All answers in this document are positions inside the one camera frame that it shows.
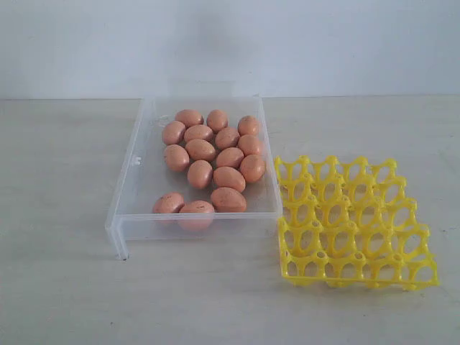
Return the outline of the brown egg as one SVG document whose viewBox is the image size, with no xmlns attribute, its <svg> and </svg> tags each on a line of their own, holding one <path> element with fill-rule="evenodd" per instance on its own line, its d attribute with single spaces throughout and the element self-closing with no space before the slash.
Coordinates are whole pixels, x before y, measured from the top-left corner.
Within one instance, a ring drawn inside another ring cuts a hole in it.
<svg viewBox="0 0 460 345">
<path fill-rule="evenodd" d="M 185 142 L 189 142 L 193 139 L 202 139 L 210 142 L 213 139 L 213 136 L 213 130 L 209 126 L 196 124 L 186 129 L 183 139 Z"/>
<path fill-rule="evenodd" d="M 241 137 L 244 135 L 258 136 L 259 128 L 259 121 L 254 116 L 243 116 L 237 126 Z"/>
<path fill-rule="evenodd" d="M 186 128 L 203 124 L 203 116 L 195 109 L 183 109 L 176 113 L 175 120 L 182 122 Z"/>
<path fill-rule="evenodd" d="M 170 144 L 166 146 L 163 155 L 167 167 L 172 171 L 182 172 L 189 166 L 189 154 L 179 144 Z"/>
<path fill-rule="evenodd" d="M 215 144 L 219 150 L 225 150 L 229 147 L 236 147 L 240 134 L 234 127 L 228 126 L 219 131 L 215 137 Z"/>
<path fill-rule="evenodd" d="M 247 155 L 241 161 L 239 170 L 247 183 L 255 183 L 265 173 L 265 161 L 261 155 Z"/>
<path fill-rule="evenodd" d="M 190 203 L 186 203 L 181 209 L 180 213 L 199 213 L 199 214 L 208 214 L 214 213 L 215 209 L 212 204 L 207 201 L 192 201 Z M 179 226 L 186 230 L 186 231 L 201 231 L 207 229 L 213 219 L 211 217 L 208 218 L 190 218 L 190 219 L 180 219 L 178 221 Z"/>
<path fill-rule="evenodd" d="M 172 121 L 162 130 L 162 141 L 166 145 L 180 144 L 183 140 L 186 126 L 181 121 Z"/>
<path fill-rule="evenodd" d="M 192 160 L 211 162 L 216 158 L 216 149 L 204 139 L 192 139 L 185 144 L 185 150 Z"/>
<path fill-rule="evenodd" d="M 216 134 L 228 126 L 228 116 L 225 111 L 214 109 L 208 114 L 206 124 Z"/>
<path fill-rule="evenodd" d="M 261 155 L 263 153 L 263 142 L 255 135 L 245 134 L 240 136 L 237 147 L 244 156 Z"/>
<path fill-rule="evenodd" d="M 246 188 L 244 176 L 233 167 L 218 167 L 213 172 L 213 182 L 219 187 L 233 188 L 242 193 Z"/>
<path fill-rule="evenodd" d="M 244 153 L 238 147 L 228 147 L 216 157 L 216 167 L 232 167 L 239 169 Z"/>
<path fill-rule="evenodd" d="M 228 187 L 215 189 L 211 194 L 211 203 L 221 213 L 239 213 L 247 209 L 246 198 L 239 191 Z"/>
<path fill-rule="evenodd" d="M 213 176 L 211 164 L 205 160 L 196 160 L 193 162 L 187 173 L 189 184 L 196 189 L 207 188 Z"/>
<path fill-rule="evenodd" d="M 166 193 L 155 202 L 153 213 L 179 213 L 180 209 L 185 205 L 185 200 L 182 194 L 177 192 Z"/>
</svg>

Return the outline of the clear plastic storage box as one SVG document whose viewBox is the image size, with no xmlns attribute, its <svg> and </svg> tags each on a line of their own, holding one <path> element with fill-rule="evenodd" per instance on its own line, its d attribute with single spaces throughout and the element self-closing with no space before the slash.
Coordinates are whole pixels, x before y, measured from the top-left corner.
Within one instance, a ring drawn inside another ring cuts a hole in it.
<svg viewBox="0 0 460 345">
<path fill-rule="evenodd" d="M 119 259 L 134 240 L 272 236 L 281 210 L 259 97 L 141 102 L 106 220 Z"/>
</svg>

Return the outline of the yellow plastic egg tray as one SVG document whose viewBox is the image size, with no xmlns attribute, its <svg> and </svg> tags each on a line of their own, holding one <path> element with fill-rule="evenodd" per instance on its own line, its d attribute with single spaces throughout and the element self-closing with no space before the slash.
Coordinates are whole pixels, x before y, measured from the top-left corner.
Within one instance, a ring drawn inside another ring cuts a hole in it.
<svg viewBox="0 0 460 345">
<path fill-rule="evenodd" d="M 430 229 L 416 217 L 393 159 L 275 159 L 283 215 L 280 272 L 294 285 L 420 290 L 439 284 Z"/>
</svg>

